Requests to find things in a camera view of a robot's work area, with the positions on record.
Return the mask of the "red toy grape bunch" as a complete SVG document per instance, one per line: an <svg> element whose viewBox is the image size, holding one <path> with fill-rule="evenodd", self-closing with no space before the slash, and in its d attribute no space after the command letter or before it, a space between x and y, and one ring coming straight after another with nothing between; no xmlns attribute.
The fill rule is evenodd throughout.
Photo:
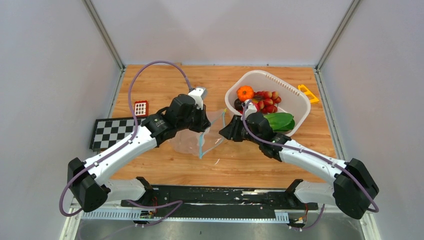
<svg viewBox="0 0 424 240"><path fill-rule="evenodd" d="M257 110L263 114L277 113L278 105L282 102L277 91L258 91L254 92L254 98Z"/></svg>

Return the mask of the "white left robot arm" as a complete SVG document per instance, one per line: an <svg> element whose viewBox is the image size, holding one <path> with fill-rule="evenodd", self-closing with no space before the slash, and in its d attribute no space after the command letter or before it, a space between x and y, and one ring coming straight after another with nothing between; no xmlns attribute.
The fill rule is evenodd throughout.
<svg viewBox="0 0 424 240"><path fill-rule="evenodd" d="M211 126L205 97L200 89L179 94L168 107L136 121L132 133L104 152L85 161L77 157L71 160L65 189L72 192L81 210L92 212L115 200L135 200L142 207L149 206L153 193L139 180L124 181L123 189L117 190L111 186L110 177L136 157L174 138L179 131L205 132Z"/></svg>

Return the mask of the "clear zip top bag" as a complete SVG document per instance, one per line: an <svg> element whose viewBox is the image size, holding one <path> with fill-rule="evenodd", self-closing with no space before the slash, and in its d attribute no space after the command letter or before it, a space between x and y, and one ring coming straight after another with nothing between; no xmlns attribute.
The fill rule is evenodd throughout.
<svg viewBox="0 0 424 240"><path fill-rule="evenodd" d="M191 154L202 159L204 155L218 147L226 139L219 131L226 126L225 117L227 109L207 111L206 116L211 126L205 132L194 132L188 129L179 131L174 138L169 140L172 148L182 154Z"/></svg>

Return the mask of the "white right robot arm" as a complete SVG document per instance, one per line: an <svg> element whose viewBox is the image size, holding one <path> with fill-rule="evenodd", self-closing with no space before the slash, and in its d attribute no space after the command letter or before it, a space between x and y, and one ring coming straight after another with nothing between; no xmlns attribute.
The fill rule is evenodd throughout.
<svg viewBox="0 0 424 240"><path fill-rule="evenodd" d="M273 131L261 113L252 113L247 118L234 115L219 134L233 142L253 142L268 158L298 166L325 181L294 183L293 190L285 195L286 204L292 209L304 203L333 205L357 220L367 211L380 210L375 202L380 190L362 161L356 158L345 161L311 150Z"/></svg>

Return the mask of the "orange toy pumpkin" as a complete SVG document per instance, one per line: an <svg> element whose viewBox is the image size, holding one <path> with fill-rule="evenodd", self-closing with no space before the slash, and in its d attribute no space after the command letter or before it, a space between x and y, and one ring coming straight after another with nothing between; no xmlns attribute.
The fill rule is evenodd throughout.
<svg viewBox="0 0 424 240"><path fill-rule="evenodd" d="M238 88L238 90L236 91L236 95L241 102L245 102L247 100L253 99L255 96L255 92L251 86L244 85Z"/></svg>

